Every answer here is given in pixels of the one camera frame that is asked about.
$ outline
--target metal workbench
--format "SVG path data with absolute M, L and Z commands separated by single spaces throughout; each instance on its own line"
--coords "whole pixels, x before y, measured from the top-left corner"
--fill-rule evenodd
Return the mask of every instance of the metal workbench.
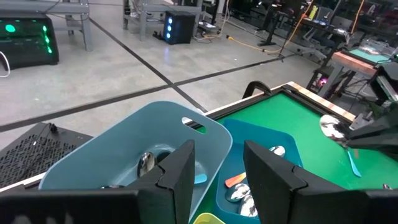
M 176 6 L 163 2 L 161 4 L 149 4 L 148 0 L 143 0 L 141 7 L 141 15 L 139 18 L 131 16 L 131 5 L 129 0 L 123 0 L 123 29 L 127 30 L 129 22 L 139 25 L 139 38 L 141 41 L 145 40 L 146 27 L 148 24 L 162 24 L 163 21 L 157 19 L 148 19 L 147 13 L 165 13 L 166 11 L 184 11 L 195 15 L 195 25 L 193 28 L 193 35 L 197 33 L 200 15 L 202 14 L 203 0 L 198 0 L 196 6 Z
M 90 7 L 88 5 L 88 0 L 78 0 L 78 2 L 70 2 L 70 0 L 1 0 L 0 9 L 2 11 L 34 11 L 37 13 L 65 15 L 67 26 L 56 27 L 55 30 L 67 30 L 69 35 L 73 35 L 74 30 L 80 31 L 83 34 L 86 50 L 93 50 L 89 21 Z M 72 15 L 79 15 L 80 20 L 73 19 Z
M 329 92 L 330 88 L 339 80 L 341 71 L 343 68 L 348 68 L 352 72 L 356 72 L 359 74 L 363 74 L 366 77 L 372 78 L 375 73 L 377 72 L 376 68 L 373 65 L 368 63 L 362 62 L 356 58 L 352 58 L 348 55 L 345 55 L 341 52 L 334 53 L 332 56 L 332 61 L 334 62 L 334 69 L 331 75 L 328 77 L 328 81 L 326 84 L 321 88 L 318 95 L 322 98 L 327 97 L 327 93 Z M 376 81 L 381 86 L 383 91 L 389 97 L 391 101 L 398 101 L 398 94 L 396 93 L 395 89 L 391 86 L 391 84 L 382 76 L 377 76 Z M 342 84 L 340 88 L 344 88 L 348 82 Z

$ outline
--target metal spoon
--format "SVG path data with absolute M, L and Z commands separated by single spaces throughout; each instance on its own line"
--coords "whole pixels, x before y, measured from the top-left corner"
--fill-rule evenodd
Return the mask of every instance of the metal spoon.
M 225 192 L 225 199 L 229 202 L 238 202 L 250 194 L 250 188 L 247 184 L 235 184 Z
M 239 207 L 238 213 L 245 217 L 256 217 L 257 209 L 254 204 L 253 196 L 251 194 L 245 196 L 242 199 L 241 206 Z
M 280 157 L 284 157 L 286 150 L 283 146 L 274 146 L 272 148 L 269 149 L 271 152 L 277 154 Z
M 392 188 L 388 184 L 383 184 L 382 187 L 384 190 L 392 190 Z
M 145 152 L 139 159 L 137 166 L 137 175 L 142 177 L 157 165 L 157 159 L 151 152 Z
M 122 188 L 124 187 L 123 185 L 105 185 L 100 187 L 100 189 L 115 189 L 115 188 Z
M 341 132 L 341 129 L 343 129 L 343 125 L 340 123 L 340 121 L 334 116 L 323 115 L 320 120 L 320 127 L 326 137 L 336 141 L 338 144 L 343 146 L 348 154 L 349 162 L 351 164 L 351 169 L 353 170 L 354 175 L 356 175 L 357 177 L 362 177 L 358 168 L 356 168 L 354 160 L 351 157 L 347 146 L 345 145 L 347 139 L 345 133 Z

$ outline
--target spoon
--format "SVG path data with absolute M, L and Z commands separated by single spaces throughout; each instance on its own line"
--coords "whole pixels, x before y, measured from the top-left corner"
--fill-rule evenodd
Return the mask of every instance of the spoon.
M 207 175 L 206 174 L 198 174 L 195 176 L 195 182 L 194 184 L 201 184 L 207 181 Z
M 270 148 L 269 150 L 271 152 L 277 154 L 280 157 L 284 157 L 285 152 L 286 152 L 286 150 L 283 146 L 274 146 L 274 147 Z M 234 186 L 235 184 L 242 182 L 245 178 L 246 178 L 246 172 L 243 172 L 239 175 L 236 175 L 234 177 L 227 179 L 225 181 L 225 185 L 227 186 L 227 188 L 230 188 L 230 187 Z
M 383 184 L 384 190 L 392 190 L 392 188 L 388 184 Z
M 361 177 L 361 173 L 359 172 L 358 168 L 356 168 L 354 160 L 351 157 L 348 148 L 345 146 L 345 142 L 347 141 L 345 132 L 347 132 L 349 129 L 344 127 L 344 125 L 340 123 L 337 118 L 331 115 L 323 115 L 320 120 L 320 126 L 323 134 L 326 137 L 343 146 L 348 154 L 349 163 L 351 164 L 351 169 L 353 170 L 354 175 Z
M 235 184 L 225 192 L 225 199 L 229 202 L 238 202 L 250 194 L 250 188 L 247 184 Z
M 138 161 L 137 175 L 142 177 L 157 165 L 157 159 L 151 152 L 145 152 Z
M 105 185 L 100 187 L 100 189 L 115 189 L 115 188 L 122 188 L 124 187 L 123 185 Z
M 277 154 L 280 157 L 284 157 L 286 150 L 283 146 L 274 146 L 272 148 L 269 149 L 271 152 Z
M 239 207 L 238 213 L 245 217 L 256 217 L 257 209 L 254 204 L 254 199 L 251 194 L 245 196 L 242 199 L 241 206 Z

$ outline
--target black floor line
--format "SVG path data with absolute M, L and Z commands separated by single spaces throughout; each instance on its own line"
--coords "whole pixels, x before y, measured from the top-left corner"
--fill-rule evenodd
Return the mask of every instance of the black floor line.
M 288 57 L 292 57 L 292 56 L 296 56 L 296 55 L 295 54 L 291 54 L 291 55 L 285 56 L 284 58 L 288 58 Z M 262 61 L 262 62 L 252 63 L 250 65 L 243 65 L 241 67 L 231 68 L 231 69 L 228 69 L 228 70 L 215 72 L 215 73 L 212 73 L 212 74 L 203 75 L 203 76 L 195 77 L 195 78 L 190 78 L 190 79 L 187 79 L 187 80 L 184 80 L 184 81 L 179 81 L 179 82 L 174 83 L 174 85 L 177 85 L 177 86 L 185 85 L 185 84 L 188 84 L 188 83 L 197 82 L 197 81 L 204 80 L 204 79 L 207 79 L 207 78 L 217 77 L 219 75 L 225 75 L 227 73 L 236 72 L 236 71 L 239 71 L 239 70 L 255 67 L 255 66 L 258 66 L 258 65 L 265 65 L 267 63 L 276 62 L 276 61 L 279 61 L 279 60 L 281 60 L 281 58 L 273 58 L 273 59 L 265 60 L 265 61 Z
M 123 6 L 122 4 L 107 4 L 107 3 L 88 3 L 88 4 L 99 5 L 99 6 Z
M 129 51 L 129 52 L 131 51 L 132 53 L 134 53 L 131 49 L 129 49 L 123 43 L 121 43 L 121 46 L 122 47 L 124 46 L 123 48 L 126 48 L 127 51 Z M 285 58 L 292 57 L 292 56 L 295 56 L 295 54 L 288 55 Z M 149 93 L 155 93 L 157 91 L 165 90 L 165 89 L 168 89 L 168 88 L 173 88 L 178 94 L 182 95 L 182 97 L 184 97 L 187 101 L 189 101 L 193 106 L 197 107 L 199 110 L 202 110 L 203 112 L 207 112 L 207 110 L 204 109 L 198 102 L 196 102 L 194 99 L 192 99 L 190 96 L 188 96 L 184 91 L 182 91 L 179 88 L 179 86 L 180 85 L 186 85 L 186 84 L 193 83 L 193 82 L 197 82 L 197 81 L 204 80 L 204 79 L 207 79 L 207 78 L 212 78 L 212 77 L 217 77 L 217 76 L 220 76 L 220 75 L 225 75 L 227 73 L 236 72 L 236 71 L 239 71 L 239 70 L 255 67 L 255 66 L 258 66 L 258 65 L 264 65 L 264 64 L 267 64 L 267 63 L 271 63 L 271 62 L 276 62 L 278 60 L 280 60 L 280 58 L 273 58 L 273 59 L 266 60 L 266 61 L 263 61 L 263 62 L 252 63 L 250 65 L 245 65 L 245 66 L 241 66 L 241 67 L 238 67 L 238 68 L 232 68 L 232 69 L 228 69 L 228 70 L 225 70 L 225 71 L 212 73 L 212 74 L 209 74 L 209 75 L 204 75 L 204 76 L 201 76 L 201 77 L 196 77 L 196 78 L 191 78 L 191 79 L 184 80 L 184 81 L 179 81 L 179 82 L 176 82 L 176 83 L 172 83 L 168 78 L 164 77 L 159 71 L 156 70 L 166 80 L 168 80 L 167 82 L 165 81 L 168 84 L 161 85 L 161 86 L 156 86 L 156 87 L 152 87 L 152 88 L 148 88 L 148 89 L 145 89 L 145 90 L 140 90 L 140 91 L 136 91 L 136 92 L 132 92 L 132 93 L 126 93 L 126 94 L 119 95 L 119 96 L 112 96 L 112 97 L 110 97 L 108 99 L 105 99 L 105 100 L 98 100 L 98 101 L 95 101 L 95 102 L 91 102 L 91 103 L 87 103 L 87 104 L 84 104 L 84 105 L 75 106 L 75 107 L 68 108 L 68 109 L 65 109 L 65 110 L 56 111 L 54 113 L 40 115 L 40 116 L 36 116 L 36 117 L 33 117 L 33 118 L 24 119 L 24 120 L 21 120 L 21 121 L 15 121 L 15 122 L 0 126 L 0 133 L 4 132 L 4 131 L 9 131 L 9 130 L 12 130 L 12 129 L 16 129 L 16 128 L 21 128 L 21 127 L 24 127 L 24 126 L 28 126 L 28 125 L 31 125 L 31 124 L 36 124 L 36 123 L 39 123 L 39 122 L 48 121 L 50 119 L 55 119 L 55 118 L 59 118 L 59 117 L 62 117 L 62 116 L 66 116 L 66 115 L 82 112 L 82 111 L 85 111 L 85 110 L 94 109 L 94 108 L 97 108 L 97 107 L 100 107 L 100 106 L 105 106 L 105 105 L 108 105 L 108 104 L 111 104 L 111 103 L 116 103 L 116 102 L 119 102 L 119 101 L 122 101 L 122 100 L 128 100 L 128 99 L 131 99 L 131 98 L 135 98 L 137 96 L 143 96 L 143 95 L 146 95 L 146 94 L 149 94 Z
M 95 22 L 93 19 L 90 18 L 90 21 L 98 27 L 100 30 L 102 30 L 108 37 L 112 38 L 116 43 L 118 43 L 124 50 L 129 52 L 133 57 L 135 57 L 138 61 L 143 63 L 147 68 L 149 68 L 153 73 L 155 73 L 160 79 L 162 79 L 166 84 L 168 85 L 173 85 L 174 83 L 169 80 L 166 76 L 164 76 L 160 71 L 158 71 L 156 68 L 154 68 L 150 63 L 145 61 L 142 57 L 140 57 L 138 54 L 136 54 L 134 51 L 132 51 L 128 46 L 126 46 L 124 43 L 122 43 L 120 40 L 118 40 L 114 35 L 112 35 L 110 32 L 108 32 L 104 27 L 100 26 L 97 22 Z M 207 112 L 207 110 L 202 107 L 198 102 L 196 102 L 192 97 L 188 96 L 184 91 L 182 91 L 179 87 L 177 86 L 172 86 L 172 88 L 182 97 L 184 97 L 188 102 L 190 102 L 193 106 L 196 106 L 199 110 L 202 110 L 203 112 Z

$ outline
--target yellow bin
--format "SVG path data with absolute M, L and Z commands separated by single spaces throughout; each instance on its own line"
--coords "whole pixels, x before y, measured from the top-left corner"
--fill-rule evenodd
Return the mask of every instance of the yellow bin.
M 225 223 L 211 213 L 202 213 L 193 222 L 193 224 L 225 224 Z

